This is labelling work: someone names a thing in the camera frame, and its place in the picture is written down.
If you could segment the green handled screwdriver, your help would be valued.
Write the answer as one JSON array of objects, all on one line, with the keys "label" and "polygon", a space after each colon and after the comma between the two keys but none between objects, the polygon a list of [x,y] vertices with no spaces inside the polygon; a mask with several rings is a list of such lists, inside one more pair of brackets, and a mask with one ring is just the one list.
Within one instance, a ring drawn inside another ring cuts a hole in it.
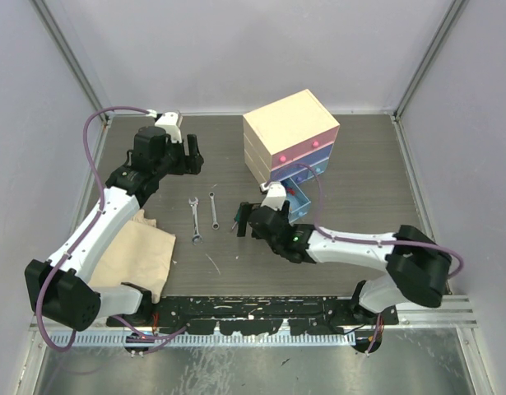
[{"label": "green handled screwdriver", "polygon": [[234,223],[233,225],[231,226],[231,231],[233,231],[239,224],[239,220],[240,220],[240,213],[241,213],[241,208],[239,208],[234,216]]}]

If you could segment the light blue drawer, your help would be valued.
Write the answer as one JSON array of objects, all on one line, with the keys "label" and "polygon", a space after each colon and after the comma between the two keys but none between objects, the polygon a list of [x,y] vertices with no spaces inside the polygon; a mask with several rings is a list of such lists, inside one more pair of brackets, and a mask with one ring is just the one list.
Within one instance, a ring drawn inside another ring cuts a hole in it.
[{"label": "light blue drawer", "polygon": [[311,166],[311,170],[309,171],[309,177],[313,178],[313,175],[319,175],[326,171],[329,159],[322,160],[316,164]]},{"label": "light blue drawer", "polygon": [[296,222],[307,215],[311,207],[311,201],[291,178],[282,180],[281,184],[285,188],[289,187],[295,191],[294,196],[286,194],[286,200],[290,203],[289,223]]}]

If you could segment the cream drawer cabinet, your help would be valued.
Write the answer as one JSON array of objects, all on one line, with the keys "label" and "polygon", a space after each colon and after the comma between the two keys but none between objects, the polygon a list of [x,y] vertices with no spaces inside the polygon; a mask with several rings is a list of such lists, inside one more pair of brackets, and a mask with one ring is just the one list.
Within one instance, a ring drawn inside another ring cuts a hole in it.
[{"label": "cream drawer cabinet", "polygon": [[270,179],[273,154],[338,124],[308,89],[250,111],[243,116],[245,164],[262,184]]}]

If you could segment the wide purple drawer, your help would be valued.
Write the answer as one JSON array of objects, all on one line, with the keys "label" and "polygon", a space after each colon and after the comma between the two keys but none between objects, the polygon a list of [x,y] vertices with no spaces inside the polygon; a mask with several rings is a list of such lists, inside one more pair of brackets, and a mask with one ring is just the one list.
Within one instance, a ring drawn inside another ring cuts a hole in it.
[{"label": "wide purple drawer", "polygon": [[311,167],[313,164],[316,164],[322,160],[326,160],[330,158],[332,153],[332,148],[334,144],[326,145],[325,147],[314,151],[306,156],[302,156],[301,158],[277,169],[273,170],[270,175],[270,180],[272,181],[282,181],[284,179],[291,178],[295,174],[298,174],[302,170],[308,170],[306,165]]}]

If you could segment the large pink drawer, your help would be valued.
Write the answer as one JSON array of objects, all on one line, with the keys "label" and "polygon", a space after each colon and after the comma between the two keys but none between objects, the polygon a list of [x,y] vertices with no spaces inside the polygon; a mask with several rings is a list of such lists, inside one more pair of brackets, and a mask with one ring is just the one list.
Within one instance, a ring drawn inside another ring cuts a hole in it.
[{"label": "large pink drawer", "polygon": [[321,132],[308,138],[307,140],[302,141],[295,148],[294,157],[307,155],[310,152],[316,151],[325,147],[326,145],[334,143],[337,138],[339,127],[340,125],[338,124],[325,132]]}]

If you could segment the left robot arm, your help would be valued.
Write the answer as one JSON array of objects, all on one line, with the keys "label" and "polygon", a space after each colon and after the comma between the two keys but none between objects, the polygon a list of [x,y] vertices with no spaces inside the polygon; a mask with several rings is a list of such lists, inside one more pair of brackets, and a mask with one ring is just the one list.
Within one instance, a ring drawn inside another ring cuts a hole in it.
[{"label": "left robot arm", "polygon": [[163,128],[140,128],[127,159],[106,180],[95,210],[47,260],[27,265],[26,286],[36,318],[77,332],[98,318],[121,314],[136,326],[147,325],[154,316],[149,290],[130,282],[97,289],[88,283],[105,250],[160,181],[171,174],[199,174],[203,163],[196,135],[176,142]]}]

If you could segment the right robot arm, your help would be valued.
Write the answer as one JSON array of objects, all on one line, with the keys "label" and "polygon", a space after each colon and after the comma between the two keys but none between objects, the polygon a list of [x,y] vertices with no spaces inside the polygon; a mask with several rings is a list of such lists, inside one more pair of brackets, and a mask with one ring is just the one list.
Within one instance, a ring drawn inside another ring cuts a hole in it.
[{"label": "right robot arm", "polygon": [[451,266],[449,252],[411,225],[380,235],[352,234],[310,224],[292,225],[289,205],[275,210],[241,203],[237,235],[264,240],[272,252],[292,263],[346,263],[382,273],[360,281],[348,304],[351,317],[375,323],[390,307],[413,303],[437,309],[442,304]]}]

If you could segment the silver ratchet combination wrench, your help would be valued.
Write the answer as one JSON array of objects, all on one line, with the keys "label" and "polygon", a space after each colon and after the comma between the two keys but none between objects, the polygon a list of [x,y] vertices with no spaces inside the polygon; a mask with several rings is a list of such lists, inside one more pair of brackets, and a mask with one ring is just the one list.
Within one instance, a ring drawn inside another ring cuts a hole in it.
[{"label": "silver ratchet combination wrench", "polygon": [[215,194],[213,192],[210,192],[209,198],[210,198],[210,202],[211,202],[211,218],[212,218],[211,227],[213,230],[218,230],[220,228],[220,225],[217,220]]}]

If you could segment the silver open end wrench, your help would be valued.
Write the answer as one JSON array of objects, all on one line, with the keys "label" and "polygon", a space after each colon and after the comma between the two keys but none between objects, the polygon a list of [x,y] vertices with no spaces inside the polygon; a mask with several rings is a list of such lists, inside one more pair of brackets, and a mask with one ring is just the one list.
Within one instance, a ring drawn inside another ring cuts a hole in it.
[{"label": "silver open end wrench", "polygon": [[193,216],[193,238],[192,243],[194,245],[199,245],[202,243],[202,236],[200,234],[199,230],[199,223],[198,223],[198,216],[197,216],[197,206],[198,206],[198,198],[193,197],[188,199],[188,203],[192,210],[192,216]]}]

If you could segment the small purple drawer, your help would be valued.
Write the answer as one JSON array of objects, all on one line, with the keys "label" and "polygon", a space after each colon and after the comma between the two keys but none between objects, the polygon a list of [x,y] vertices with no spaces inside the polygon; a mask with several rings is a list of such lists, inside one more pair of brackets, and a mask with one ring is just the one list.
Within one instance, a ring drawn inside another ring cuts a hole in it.
[{"label": "small purple drawer", "polygon": [[307,170],[302,170],[298,174],[295,174],[294,176],[292,176],[291,179],[296,184],[301,184],[304,181],[306,181],[308,179],[308,177],[309,177],[309,172]]}]

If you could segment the small pink drawer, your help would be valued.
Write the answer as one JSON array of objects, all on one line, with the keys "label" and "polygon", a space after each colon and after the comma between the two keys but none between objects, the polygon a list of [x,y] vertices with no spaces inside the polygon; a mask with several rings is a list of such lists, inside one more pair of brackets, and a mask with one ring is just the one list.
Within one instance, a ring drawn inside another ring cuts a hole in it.
[{"label": "small pink drawer", "polygon": [[297,156],[298,154],[293,149],[286,149],[273,154],[271,158],[271,170],[277,170],[289,164]]}]

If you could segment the beige cloth bag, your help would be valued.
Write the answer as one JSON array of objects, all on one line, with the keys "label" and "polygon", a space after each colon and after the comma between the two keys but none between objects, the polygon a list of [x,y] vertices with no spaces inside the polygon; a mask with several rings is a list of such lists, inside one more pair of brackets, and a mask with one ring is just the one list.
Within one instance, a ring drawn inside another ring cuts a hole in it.
[{"label": "beige cloth bag", "polygon": [[169,276],[176,236],[157,227],[157,220],[139,210],[104,251],[89,285],[117,286],[124,282],[151,292],[154,304],[161,298]]}]

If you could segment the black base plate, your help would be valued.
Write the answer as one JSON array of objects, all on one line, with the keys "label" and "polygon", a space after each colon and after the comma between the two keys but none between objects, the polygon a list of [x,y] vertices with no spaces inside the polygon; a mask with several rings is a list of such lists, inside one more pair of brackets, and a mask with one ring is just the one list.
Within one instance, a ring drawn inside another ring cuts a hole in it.
[{"label": "black base plate", "polygon": [[339,296],[166,296],[141,317],[124,318],[134,327],[162,333],[185,328],[192,335],[272,335],[287,324],[290,335],[343,334],[363,322]]}]

